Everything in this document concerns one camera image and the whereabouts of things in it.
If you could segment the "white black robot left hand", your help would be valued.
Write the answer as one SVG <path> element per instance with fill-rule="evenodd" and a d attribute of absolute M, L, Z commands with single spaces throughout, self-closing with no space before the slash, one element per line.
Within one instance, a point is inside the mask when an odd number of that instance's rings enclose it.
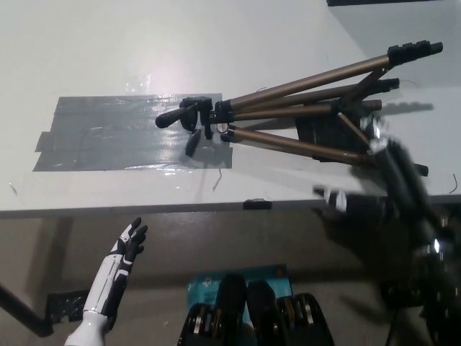
<path fill-rule="evenodd" d="M 120 234 L 103 259 L 84 305 L 84 311 L 107 318 L 112 327 L 136 257 L 143 252 L 148 227 L 137 217 Z"/>

